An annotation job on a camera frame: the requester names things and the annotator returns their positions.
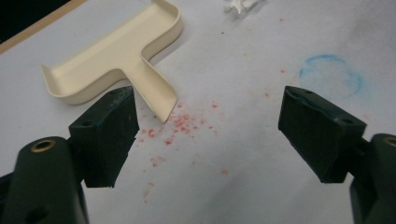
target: red particle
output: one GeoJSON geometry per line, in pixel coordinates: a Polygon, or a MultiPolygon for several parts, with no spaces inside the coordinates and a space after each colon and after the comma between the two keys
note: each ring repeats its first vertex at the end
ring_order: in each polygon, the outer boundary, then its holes
{"type": "Polygon", "coordinates": [[[178,105],[177,105],[177,108],[181,108],[181,107],[183,107],[183,105],[184,105],[184,103],[178,103],[178,105]]]}
{"type": "Polygon", "coordinates": [[[173,121],[174,116],[170,115],[167,121],[173,121]]]}
{"type": "Polygon", "coordinates": [[[165,144],[166,144],[167,146],[172,145],[172,139],[170,139],[170,138],[166,139],[165,144]]]}
{"type": "Polygon", "coordinates": [[[150,137],[150,138],[155,137],[155,134],[154,134],[154,130],[153,130],[153,129],[148,130],[148,137],[150,137]]]}
{"type": "Polygon", "coordinates": [[[227,169],[225,169],[225,168],[222,168],[221,169],[221,174],[222,175],[227,175],[229,172],[228,172],[228,170],[227,169]]]}

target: white table surface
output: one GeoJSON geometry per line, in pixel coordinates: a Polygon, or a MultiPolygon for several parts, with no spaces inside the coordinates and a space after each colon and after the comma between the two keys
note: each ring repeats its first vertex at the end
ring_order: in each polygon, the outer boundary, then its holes
{"type": "MultiPolygon", "coordinates": [[[[0,175],[28,143],[69,137],[98,99],[51,97],[40,64],[62,62],[148,3],[88,0],[0,55],[0,175]]],[[[277,120],[292,85],[362,119],[367,140],[396,133],[396,2],[266,0],[242,18],[222,0],[171,3],[184,31],[151,62],[177,91],[174,120],[191,129],[162,125],[136,94],[141,132],[116,187],[85,189],[91,223],[353,223],[352,177],[320,184],[277,120]]]]}

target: blue ink stain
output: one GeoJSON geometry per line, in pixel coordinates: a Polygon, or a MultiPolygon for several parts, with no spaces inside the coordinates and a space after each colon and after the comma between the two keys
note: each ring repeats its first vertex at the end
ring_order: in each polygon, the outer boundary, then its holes
{"type": "Polygon", "coordinates": [[[323,54],[305,61],[300,70],[302,88],[331,99],[343,99],[361,90],[361,75],[344,59],[323,54]]]}

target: wooden edge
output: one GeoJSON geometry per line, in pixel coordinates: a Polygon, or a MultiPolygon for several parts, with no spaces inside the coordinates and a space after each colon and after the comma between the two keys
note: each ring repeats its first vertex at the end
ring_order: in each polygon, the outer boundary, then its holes
{"type": "Polygon", "coordinates": [[[6,40],[4,43],[0,44],[0,54],[4,53],[6,50],[14,47],[15,45],[21,43],[24,39],[37,33],[46,26],[50,25],[52,22],[60,19],[62,16],[75,9],[79,5],[83,4],[87,0],[71,0],[70,2],[59,7],[55,11],[51,12],[49,15],[43,19],[33,23],[31,26],[19,32],[17,35],[12,36],[10,39],[6,40]]]}

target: white object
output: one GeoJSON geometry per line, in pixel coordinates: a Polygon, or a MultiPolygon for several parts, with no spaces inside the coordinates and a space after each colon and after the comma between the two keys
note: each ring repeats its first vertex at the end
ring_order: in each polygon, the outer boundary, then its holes
{"type": "Polygon", "coordinates": [[[165,122],[177,95],[149,59],[182,30],[177,7],[153,0],[141,13],[64,63],[42,65],[49,93],[82,104],[120,79],[129,78],[155,115],[165,122]]]}
{"type": "Polygon", "coordinates": [[[224,10],[226,12],[235,10],[238,15],[242,15],[258,2],[259,0],[231,0],[224,7],[224,10]]]}

